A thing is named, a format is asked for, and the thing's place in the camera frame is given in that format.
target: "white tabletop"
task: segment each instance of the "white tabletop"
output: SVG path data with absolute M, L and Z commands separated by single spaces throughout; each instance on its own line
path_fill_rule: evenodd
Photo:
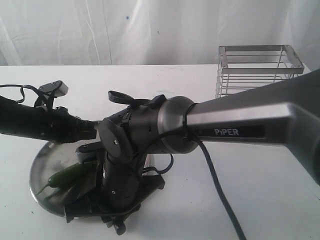
M 63 80 L 69 87 L 55 106 L 85 120 L 101 120 L 124 108 L 108 101 L 108 90 L 135 98 L 182 95 L 195 102 L 213 99 L 216 65 L 1 66 L 0 84 L 36 87 Z M 19 98 L 19 89 L 1 89 Z M 26 104 L 36 96 L 26 94 Z M 205 158 L 197 148 L 175 155 L 166 185 L 146 199 L 118 237 L 99 217 L 64 218 L 42 209 L 29 190 L 29 171 L 45 141 L 0 135 L 0 239 L 237 239 L 217 195 Z M 320 187 L 284 147 L 206 143 L 224 192 L 248 240 L 320 239 Z M 164 168 L 169 156 L 156 155 Z

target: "white curtain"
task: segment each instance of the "white curtain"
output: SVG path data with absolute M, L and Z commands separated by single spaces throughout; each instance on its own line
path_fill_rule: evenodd
M 212 64 L 267 44 L 319 68 L 320 1 L 0 0 L 0 65 Z

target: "wire rack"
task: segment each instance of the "wire rack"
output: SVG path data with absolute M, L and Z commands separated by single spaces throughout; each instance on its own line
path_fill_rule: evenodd
M 216 98 L 294 78 L 304 65 L 290 45 L 219 47 Z

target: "white backdrop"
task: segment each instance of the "white backdrop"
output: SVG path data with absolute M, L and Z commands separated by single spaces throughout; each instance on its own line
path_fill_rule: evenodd
M 0 65 L 217 63 L 219 45 L 291 44 L 320 67 L 319 0 L 0 0 Z

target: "green pepper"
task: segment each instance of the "green pepper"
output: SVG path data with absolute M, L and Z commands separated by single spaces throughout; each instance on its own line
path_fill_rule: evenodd
M 66 184 L 71 183 L 77 178 L 83 176 L 87 172 L 89 172 L 93 167 L 97 167 L 97 161 L 89 161 L 83 164 L 76 163 L 73 164 L 55 174 L 53 174 L 49 179 L 48 183 L 44 185 L 40 191 L 35 194 L 36 196 L 43 192 L 46 187 L 51 188 L 61 188 Z

